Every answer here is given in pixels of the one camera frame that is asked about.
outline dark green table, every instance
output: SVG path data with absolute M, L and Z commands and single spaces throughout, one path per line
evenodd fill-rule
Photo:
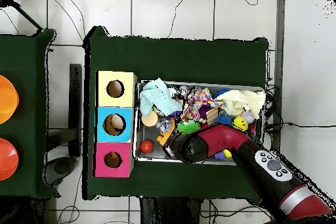
M 255 41 L 108 37 L 94 27 L 85 38 L 83 195 L 249 198 L 259 201 L 237 166 L 136 162 L 128 179 L 92 177 L 95 72 L 134 72 L 138 79 L 265 87 L 265 38 Z
M 11 142 L 19 155 L 14 175 L 0 181 L 0 196 L 58 196 L 42 179 L 47 156 L 45 57 L 53 37 L 53 30 L 32 37 L 0 35 L 0 75 L 20 97 L 13 116 L 0 124 L 0 138 Z

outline yellow ball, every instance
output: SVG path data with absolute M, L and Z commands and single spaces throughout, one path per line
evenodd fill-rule
M 225 158 L 231 158 L 232 154 L 229 150 L 223 150 L 223 154 Z
M 245 131 L 247 131 L 247 128 L 249 127 L 249 124 L 247 123 L 247 121 L 245 119 L 243 119 L 241 117 L 237 117 L 236 119 L 234 119 L 234 121 L 232 123 L 232 127 L 245 132 Z

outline robot button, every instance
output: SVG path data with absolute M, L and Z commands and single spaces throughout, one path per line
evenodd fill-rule
M 281 169 L 281 163 L 279 163 L 277 160 L 270 160 L 267 163 L 267 168 L 271 171 L 278 171 Z

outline orange dome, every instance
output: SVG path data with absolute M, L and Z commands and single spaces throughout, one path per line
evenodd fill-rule
M 7 140 L 0 138 L 0 181 L 8 179 L 18 167 L 18 153 Z
M 18 93 L 12 83 L 0 76 L 0 123 L 7 121 L 18 107 Z

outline circular hole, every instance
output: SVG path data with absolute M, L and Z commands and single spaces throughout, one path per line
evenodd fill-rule
M 109 135 L 121 135 L 126 128 L 126 121 L 118 114 L 111 114 L 104 120 L 103 128 Z
M 109 168 L 118 168 L 121 164 L 121 156 L 117 152 L 109 152 L 105 155 L 104 162 Z
M 113 98 L 121 97 L 124 93 L 123 84 L 119 80 L 110 81 L 106 87 L 108 95 Z

